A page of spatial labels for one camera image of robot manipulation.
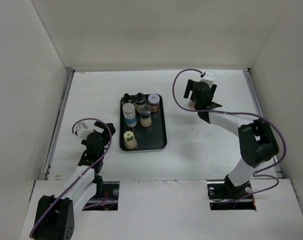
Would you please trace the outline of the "pink-cap pepper shaker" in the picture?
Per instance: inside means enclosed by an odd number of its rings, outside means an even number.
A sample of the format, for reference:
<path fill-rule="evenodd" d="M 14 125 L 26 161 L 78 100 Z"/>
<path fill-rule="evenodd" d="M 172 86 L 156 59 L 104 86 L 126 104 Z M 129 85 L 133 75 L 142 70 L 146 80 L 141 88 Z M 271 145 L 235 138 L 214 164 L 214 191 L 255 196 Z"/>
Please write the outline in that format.
<path fill-rule="evenodd" d="M 193 101 L 190 101 L 188 106 L 191 108 L 191 109 L 194 109 L 195 108 L 195 103 Z"/>

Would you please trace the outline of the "clear-lid blue-label bottle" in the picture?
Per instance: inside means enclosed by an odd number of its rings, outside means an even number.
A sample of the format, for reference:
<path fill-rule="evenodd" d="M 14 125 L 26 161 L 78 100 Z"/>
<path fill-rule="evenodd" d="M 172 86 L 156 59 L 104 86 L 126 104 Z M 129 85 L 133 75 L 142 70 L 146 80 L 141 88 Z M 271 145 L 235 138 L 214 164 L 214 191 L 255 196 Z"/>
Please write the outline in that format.
<path fill-rule="evenodd" d="M 133 128 L 137 124 L 137 118 L 136 118 L 136 109 L 135 106 L 132 103 L 125 103 L 122 106 L 123 116 L 126 125 L 129 128 Z"/>

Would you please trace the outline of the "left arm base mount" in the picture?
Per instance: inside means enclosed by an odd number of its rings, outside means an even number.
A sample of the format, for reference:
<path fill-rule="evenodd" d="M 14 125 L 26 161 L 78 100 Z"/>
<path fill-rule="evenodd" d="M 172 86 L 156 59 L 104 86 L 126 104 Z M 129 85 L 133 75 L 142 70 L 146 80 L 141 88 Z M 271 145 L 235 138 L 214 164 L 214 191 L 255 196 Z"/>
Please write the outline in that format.
<path fill-rule="evenodd" d="M 119 181 L 103 181 L 97 193 L 87 202 L 84 211 L 117 211 L 120 196 Z"/>

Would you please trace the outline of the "black-cap pale spice bottle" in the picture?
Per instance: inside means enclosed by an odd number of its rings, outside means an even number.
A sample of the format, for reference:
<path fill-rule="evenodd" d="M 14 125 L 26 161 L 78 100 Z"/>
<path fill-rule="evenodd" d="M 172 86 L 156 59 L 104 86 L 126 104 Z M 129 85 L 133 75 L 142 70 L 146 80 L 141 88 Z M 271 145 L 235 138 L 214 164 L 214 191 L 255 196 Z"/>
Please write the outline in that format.
<path fill-rule="evenodd" d="M 138 92 L 134 97 L 133 97 L 133 104 L 134 104 L 134 107 L 135 107 L 135 110 L 138 112 L 140 110 L 140 108 L 142 106 L 144 106 L 147 102 L 147 98 L 146 96 L 141 93 L 141 92 Z"/>

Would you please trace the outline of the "yellow-cap cream bottle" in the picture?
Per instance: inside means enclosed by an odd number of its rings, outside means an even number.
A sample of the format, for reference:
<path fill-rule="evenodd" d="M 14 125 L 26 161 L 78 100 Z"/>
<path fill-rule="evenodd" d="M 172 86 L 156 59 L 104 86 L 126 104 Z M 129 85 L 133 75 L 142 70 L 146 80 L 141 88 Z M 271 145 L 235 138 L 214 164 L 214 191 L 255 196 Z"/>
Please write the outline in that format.
<path fill-rule="evenodd" d="M 138 143 L 132 131 L 126 131 L 123 134 L 123 138 L 124 138 L 124 145 L 128 150 L 133 150 L 137 147 Z"/>

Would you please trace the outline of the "dark-cap beige spice bottle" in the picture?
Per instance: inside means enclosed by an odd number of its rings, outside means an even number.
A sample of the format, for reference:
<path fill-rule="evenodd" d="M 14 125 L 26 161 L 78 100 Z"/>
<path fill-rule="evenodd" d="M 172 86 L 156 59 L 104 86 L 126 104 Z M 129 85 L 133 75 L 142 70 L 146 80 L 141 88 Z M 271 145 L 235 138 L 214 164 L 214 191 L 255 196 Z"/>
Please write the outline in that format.
<path fill-rule="evenodd" d="M 152 110 L 148 105 L 143 105 L 139 108 L 140 124 L 142 127 L 148 128 L 151 126 L 152 124 L 151 113 Z"/>

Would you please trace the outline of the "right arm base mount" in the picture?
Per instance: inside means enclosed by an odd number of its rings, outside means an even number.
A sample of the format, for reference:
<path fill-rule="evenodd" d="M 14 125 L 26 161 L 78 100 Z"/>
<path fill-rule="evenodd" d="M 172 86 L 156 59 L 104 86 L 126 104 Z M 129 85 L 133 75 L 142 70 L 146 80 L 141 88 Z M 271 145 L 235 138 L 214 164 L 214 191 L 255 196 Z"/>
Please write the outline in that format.
<path fill-rule="evenodd" d="M 250 181 L 233 186 L 230 180 L 207 181 L 209 207 L 212 211 L 256 210 Z"/>

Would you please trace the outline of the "black-cap brown spice bottle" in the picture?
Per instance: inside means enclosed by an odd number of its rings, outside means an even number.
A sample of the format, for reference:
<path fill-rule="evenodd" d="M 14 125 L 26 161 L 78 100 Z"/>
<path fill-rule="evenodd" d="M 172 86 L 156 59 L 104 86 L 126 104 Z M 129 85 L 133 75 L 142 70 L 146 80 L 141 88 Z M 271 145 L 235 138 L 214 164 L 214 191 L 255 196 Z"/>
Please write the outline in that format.
<path fill-rule="evenodd" d="M 128 93 L 125 93 L 121 99 L 122 105 L 127 104 L 127 103 L 133 104 L 133 102 L 134 102 L 133 96 Z"/>

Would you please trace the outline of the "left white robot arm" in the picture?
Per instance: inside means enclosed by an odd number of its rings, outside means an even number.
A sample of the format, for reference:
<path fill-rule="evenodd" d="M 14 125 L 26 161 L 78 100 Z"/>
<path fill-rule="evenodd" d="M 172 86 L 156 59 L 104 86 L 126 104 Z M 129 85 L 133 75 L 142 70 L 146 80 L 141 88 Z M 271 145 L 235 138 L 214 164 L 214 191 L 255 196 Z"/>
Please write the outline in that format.
<path fill-rule="evenodd" d="M 72 133 L 85 146 L 78 165 L 57 194 L 39 199 L 30 239 L 70 240 L 75 231 L 75 217 L 91 198 L 99 199 L 104 193 L 99 173 L 116 129 L 112 123 L 94 119 L 94 126 L 102 129 L 99 132 L 89 129 L 85 122 L 83 118 L 72 127 Z"/>

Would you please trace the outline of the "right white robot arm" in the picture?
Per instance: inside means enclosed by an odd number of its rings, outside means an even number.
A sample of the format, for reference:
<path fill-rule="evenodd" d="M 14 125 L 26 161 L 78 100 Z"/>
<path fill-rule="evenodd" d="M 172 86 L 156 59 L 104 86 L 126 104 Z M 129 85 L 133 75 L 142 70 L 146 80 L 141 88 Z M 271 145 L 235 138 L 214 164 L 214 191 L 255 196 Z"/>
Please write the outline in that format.
<path fill-rule="evenodd" d="M 259 166 L 279 153 L 279 146 L 266 120 L 227 114 L 222 105 L 213 102 L 216 88 L 215 84 L 190 79 L 183 97 L 194 103 L 200 119 L 238 137 L 241 159 L 223 183 L 212 184 L 208 188 L 211 200 L 236 200 L 249 193 L 250 178 Z"/>

